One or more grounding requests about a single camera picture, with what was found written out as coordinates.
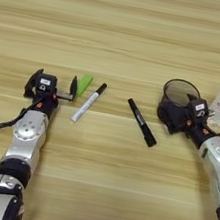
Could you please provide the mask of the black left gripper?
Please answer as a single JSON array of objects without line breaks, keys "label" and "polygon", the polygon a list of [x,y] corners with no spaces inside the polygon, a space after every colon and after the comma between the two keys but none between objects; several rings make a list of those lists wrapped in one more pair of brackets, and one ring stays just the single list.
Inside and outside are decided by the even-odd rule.
[{"label": "black left gripper", "polygon": [[[34,97],[34,87],[36,83],[37,77],[43,73],[43,69],[37,70],[28,80],[26,83],[26,86],[24,88],[24,97],[33,98]],[[36,94],[35,97],[32,100],[33,106],[32,110],[34,111],[40,111],[41,113],[44,113],[47,115],[48,118],[51,117],[54,110],[58,107],[58,99],[65,99],[68,101],[73,102],[74,98],[76,98],[76,92],[77,92],[77,86],[78,86],[78,78],[74,77],[71,81],[71,85],[69,86],[70,91],[68,93],[66,92],[57,92],[57,96],[52,93],[50,95],[48,94]]]}]

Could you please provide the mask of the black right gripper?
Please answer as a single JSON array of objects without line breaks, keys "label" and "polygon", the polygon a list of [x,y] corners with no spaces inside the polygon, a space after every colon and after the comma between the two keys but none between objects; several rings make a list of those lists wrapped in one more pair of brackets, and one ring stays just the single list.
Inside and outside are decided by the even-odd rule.
[{"label": "black right gripper", "polygon": [[[187,98],[189,101],[198,99],[193,94],[187,94]],[[184,132],[187,138],[194,142],[197,149],[208,139],[217,136],[217,133],[211,130],[207,124],[195,123],[191,119],[186,119],[184,108],[174,105],[172,102],[161,102],[158,105],[157,115],[170,134]]]}]

